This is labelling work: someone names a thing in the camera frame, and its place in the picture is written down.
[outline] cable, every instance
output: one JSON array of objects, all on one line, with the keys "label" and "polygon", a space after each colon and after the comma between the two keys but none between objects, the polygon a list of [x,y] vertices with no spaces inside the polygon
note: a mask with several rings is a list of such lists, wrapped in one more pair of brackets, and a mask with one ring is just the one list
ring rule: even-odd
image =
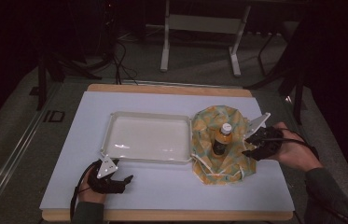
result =
[{"label": "cable", "polygon": [[79,193],[81,182],[83,182],[84,176],[89,171],[89,169],[91,169],[97,163],[98,163],[98,161],[95,161],[91,165],[89,165],[89,167],[87,167],[87,169],[83,172],[80,179],[78,180],[78,183],[77,183],[77,186],[75,187],[74,195],[72,196],[72,200],[71,200],[71,204],[70,204],[70,218],[71,218],[71,220],[72,220],[72,217],[74,216],[74,213],[75,213],[75,205],[76,205],[77,195]]}]

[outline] white paper sheet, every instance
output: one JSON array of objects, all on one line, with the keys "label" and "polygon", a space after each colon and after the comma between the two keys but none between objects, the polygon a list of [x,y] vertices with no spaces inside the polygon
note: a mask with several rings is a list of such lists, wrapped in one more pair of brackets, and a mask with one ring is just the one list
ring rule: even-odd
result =
[{"label": "white paper sheet", "polygon": [[[227,105],[249,119],[261,115],[251,97],[189,96],[86,91],[40,204],[40,209],[69,208],[84,170],[100,158],[110,114],[116,111],[186,115],[211,105]],[[281,168],[259,161],[256,174],[227,186],[205,186],[191,163],[121,161],[113,179],[134,175],[123,194],[109,195],[106,209],[294,211]]]}]

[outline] patterned paper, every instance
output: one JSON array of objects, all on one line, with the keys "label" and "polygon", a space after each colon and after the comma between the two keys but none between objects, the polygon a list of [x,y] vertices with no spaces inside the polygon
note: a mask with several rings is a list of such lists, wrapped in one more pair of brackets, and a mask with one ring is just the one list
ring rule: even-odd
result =
[{"label": "patterned paper", "polygon": [[[193,172],[206,185],[224,185],[243,180],[256,172],[256,161],[242,153],[254,147],[244,141],[246,124],[240,111],[225,105],[210,106],[192,120]],[[232,142],[223,157],[212,154],[215,132],[223,123],[232,127]]]}]

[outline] chair leg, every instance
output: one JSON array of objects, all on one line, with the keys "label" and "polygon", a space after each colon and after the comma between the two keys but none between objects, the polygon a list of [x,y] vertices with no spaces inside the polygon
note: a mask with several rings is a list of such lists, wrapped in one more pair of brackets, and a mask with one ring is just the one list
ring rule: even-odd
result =
[{"label": "chair leg", "polygon": [[261,50],[258,52],[258,65],[260,66],[261,74],[263,74],[263,76],[266,76],[266,71],[264,70],[263,62],[261,61],[261,52],[267,47],[267,45],[270,43],[273,37],[274,35],[271,35],[269,39],[266,41],[266,43],[263,45]]}]

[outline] plastic tray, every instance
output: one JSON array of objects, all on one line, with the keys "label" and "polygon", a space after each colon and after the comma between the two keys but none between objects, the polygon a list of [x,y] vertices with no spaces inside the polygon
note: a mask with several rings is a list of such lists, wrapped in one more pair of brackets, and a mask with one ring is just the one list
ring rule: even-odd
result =
[{"label": "plastic tray", "polygon": [[187,116],[118,111],[111,114],[101,153],[121,160],[188,162],[190,146]]}]

